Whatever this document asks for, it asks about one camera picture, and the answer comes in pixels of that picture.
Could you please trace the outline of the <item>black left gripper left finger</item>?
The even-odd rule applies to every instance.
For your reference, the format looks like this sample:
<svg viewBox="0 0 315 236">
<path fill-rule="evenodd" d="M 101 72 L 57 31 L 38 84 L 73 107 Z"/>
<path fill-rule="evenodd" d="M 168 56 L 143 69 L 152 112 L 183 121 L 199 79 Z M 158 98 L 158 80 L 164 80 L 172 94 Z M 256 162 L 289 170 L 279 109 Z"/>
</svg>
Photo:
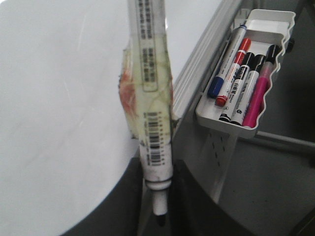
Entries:
<svg viewBox="0 0 315 236">
<path fill-rule="evenodd" d="M 135 236 L 138 231 L 143 174 L 140 159 L 130 162 L 109 195 L 64 236 Z"/>
</svg>

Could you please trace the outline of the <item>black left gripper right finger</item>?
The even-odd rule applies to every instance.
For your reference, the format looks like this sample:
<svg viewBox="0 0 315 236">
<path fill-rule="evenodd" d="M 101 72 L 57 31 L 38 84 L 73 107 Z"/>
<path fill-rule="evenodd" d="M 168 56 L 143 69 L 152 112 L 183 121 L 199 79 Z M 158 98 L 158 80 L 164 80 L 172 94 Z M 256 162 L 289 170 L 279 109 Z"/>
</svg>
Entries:
<svg viewBox="0 0 315 236">
<path fill-rule="evenodd" d="M 175 236 L 312 236 L 315 172 L 279 163 L 231 166 L 218 202 L 183 160 L 174 167 L 170 223 Z"/>
</svg>

